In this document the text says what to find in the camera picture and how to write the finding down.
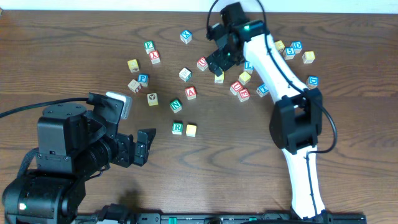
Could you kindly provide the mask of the yellow block O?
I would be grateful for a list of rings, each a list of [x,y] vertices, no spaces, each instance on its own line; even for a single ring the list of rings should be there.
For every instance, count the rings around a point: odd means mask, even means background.
[[[197,133],[197,126],[194,124],[188,124],[186,128],[186,135],[188,137],[195,137]]]

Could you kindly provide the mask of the green R block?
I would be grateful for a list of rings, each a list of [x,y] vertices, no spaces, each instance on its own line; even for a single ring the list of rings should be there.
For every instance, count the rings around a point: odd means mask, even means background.
[[[183,123],[181,122],[173,122],[172,124],[172,134],[182,135],[183,133]]]

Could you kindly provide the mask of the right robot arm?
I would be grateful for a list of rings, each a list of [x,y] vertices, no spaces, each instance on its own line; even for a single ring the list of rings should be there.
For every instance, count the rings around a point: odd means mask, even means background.
[[[324,211],[318,188],[316,151],[322,131],[322,94],[309,90],[276,49],[266,20],[250,20],[239,2],[220,11],[221,24],[207,26],[206,37],[217,45],[206,58],[220,76],[234,65],[249,62],[274,103],[269,131],[287,161],[292,184],[292,210],[302,220]]]

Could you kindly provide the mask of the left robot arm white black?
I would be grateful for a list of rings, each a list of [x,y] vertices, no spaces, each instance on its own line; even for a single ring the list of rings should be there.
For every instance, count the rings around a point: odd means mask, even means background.
[[[156,130],[140,129],[137,136],[118,133],[123,103],[94,103],[88,110],[77,103],[47,107],[38,120],[39,146],[27,157],[4,190],[6,223],[72,223],[85,195],[86,181],[99,177],[111,164],[143,166]]]

